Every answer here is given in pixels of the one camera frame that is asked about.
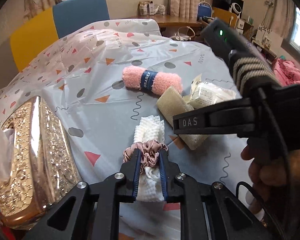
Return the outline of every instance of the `pink cloth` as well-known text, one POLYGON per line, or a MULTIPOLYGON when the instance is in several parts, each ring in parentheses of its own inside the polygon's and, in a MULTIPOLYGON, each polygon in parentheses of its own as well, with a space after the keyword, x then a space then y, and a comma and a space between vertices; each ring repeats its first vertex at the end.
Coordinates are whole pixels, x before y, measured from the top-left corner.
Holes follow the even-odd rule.
MULTIPOLYGON (((146 69, 130 66, 122 71, 122 80, 126 87, 141 89, 141 76, 146 69)), ((178 93, 182 92, 181 78, 174 73, 158 72, 154 78, 151 91, 161 96, 169 87, 173 86, 178 93)))
POLYGON ((156 166, 159 158, 159 150, 162 148, 168 151, 168 147, 164 143, 158 143, 155 140, 150 140, 145 143, 136 142, 123 152, 123 163, 131 160, 135 149, 141 150, 142 156, 140 173, 142 173, 145 167, 153 168, 156 166))
POLYGON ((272 69, 282 86, 300 84, 300 70, 293 61, 277 58, 272 63, 272 69))

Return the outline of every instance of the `patterned tablecloth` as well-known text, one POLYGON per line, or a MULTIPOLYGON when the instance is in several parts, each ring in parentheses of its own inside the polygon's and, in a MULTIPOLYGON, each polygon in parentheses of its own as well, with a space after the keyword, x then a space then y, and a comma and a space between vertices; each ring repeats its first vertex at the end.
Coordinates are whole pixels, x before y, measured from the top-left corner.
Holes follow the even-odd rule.
MULTIPOLYGON (((150 19, 96 22, 56 41, 2 90, 0 124, 32 96, 42 96, 68 131, 82 178, 90 184, 102 181, 119 171, 140 117, 161 115, 157 96, 125 88, 122 70, 130 65, 177 73, 184 94, 199 73, 203 80, 236 90, 226 64, 205 45, 162 37, 150 19)), ((237 182, 251 182, 250 163, 240 158, 245 139, 211 135, 191 151, 167 121, 165 137, 169 159, 197 181, 220 180, 232 192, 237 182)), ((179 239, 179 209, 179 204, 121 204, 120 232, 131 239, 179 239)))

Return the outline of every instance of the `gold tissue box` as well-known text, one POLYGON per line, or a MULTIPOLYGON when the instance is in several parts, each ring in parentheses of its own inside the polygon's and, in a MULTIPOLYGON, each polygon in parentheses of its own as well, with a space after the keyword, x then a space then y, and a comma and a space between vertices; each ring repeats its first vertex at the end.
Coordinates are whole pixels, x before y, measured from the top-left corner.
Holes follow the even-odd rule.
POLYGON ((80 181, 67 133, 39 96, 21 105, 2 125, 14 128, 9 181, 0 180, 6 226, 30 228, 80 181))

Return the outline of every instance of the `blue chair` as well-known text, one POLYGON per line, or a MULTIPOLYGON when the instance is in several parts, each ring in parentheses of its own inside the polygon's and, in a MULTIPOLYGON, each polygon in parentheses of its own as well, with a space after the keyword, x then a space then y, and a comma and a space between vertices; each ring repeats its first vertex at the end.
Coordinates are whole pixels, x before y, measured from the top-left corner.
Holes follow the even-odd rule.
POLYGON ((106 0, 65 0, 52 10, 59 38, 90 23, 110 20, 106 0))

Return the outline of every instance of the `white towel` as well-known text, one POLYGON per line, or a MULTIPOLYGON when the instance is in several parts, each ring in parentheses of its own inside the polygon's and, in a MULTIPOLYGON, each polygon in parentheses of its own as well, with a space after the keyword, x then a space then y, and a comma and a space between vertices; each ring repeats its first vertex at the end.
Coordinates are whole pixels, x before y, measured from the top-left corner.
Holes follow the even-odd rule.
MULTIPOLYGON (((140 124, 135 128, 133 143, 149 140, 164 143, 164 120, 160 120, 160 116, 141 117, 140 124)), ((137 200, 144 202, 164 201, 158 167, 146 167, 145 173, 140 174, 137 200)))

